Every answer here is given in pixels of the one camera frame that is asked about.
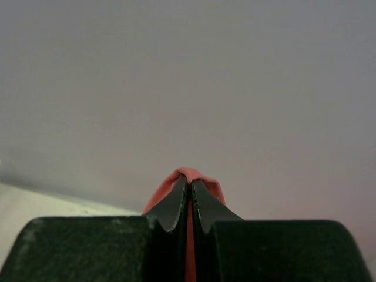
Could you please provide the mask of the red polo t shirt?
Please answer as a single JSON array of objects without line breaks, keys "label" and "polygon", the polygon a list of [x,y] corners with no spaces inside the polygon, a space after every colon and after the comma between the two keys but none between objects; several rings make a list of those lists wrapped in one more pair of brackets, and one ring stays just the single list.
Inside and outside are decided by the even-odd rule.
[{"label": "red polo t shirt", "polygon": [[[195,180],[202,180],[208,191],[223,205],[226,205],[223,191],[220,183],[211,177],[203,175],[197,169],[192,167],[180,167],[174,170],[167,178],[162,181],[160,186],[155,190],[150,200],[146,204],[143,213],[146,214],[152,207],[163,200],[172,190],[180,176],[185,176],[188,184]],[[186,243],[186,269],[185,278],[186,282],[196,281],[196,265],[194,253],[194,234],[193,234],[193,218],[192,218],[192,201],[189,200],[188,216],[187,216],[187,243]]]}]

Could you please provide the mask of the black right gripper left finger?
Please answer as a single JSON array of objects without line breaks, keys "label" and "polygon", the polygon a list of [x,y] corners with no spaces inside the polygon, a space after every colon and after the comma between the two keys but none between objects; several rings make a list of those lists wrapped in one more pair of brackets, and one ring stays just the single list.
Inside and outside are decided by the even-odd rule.
[{"label": "black right gripper left finger", "polygon": [[184,281],[188,218],[188,182],[179,176],[172,190],[146,216],[154,220],[149,277],[153,281]]}]

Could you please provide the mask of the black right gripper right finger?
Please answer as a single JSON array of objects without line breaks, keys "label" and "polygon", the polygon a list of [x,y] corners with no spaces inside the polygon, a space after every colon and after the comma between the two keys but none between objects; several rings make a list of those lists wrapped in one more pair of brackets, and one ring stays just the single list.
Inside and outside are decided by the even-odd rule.
[{"label": "black right gripper right finger", "polygon": [[214,225],[218,221],[242,221],[209,192],[202,180],[191,184],[194,253],[197,281],[219,281]]}]

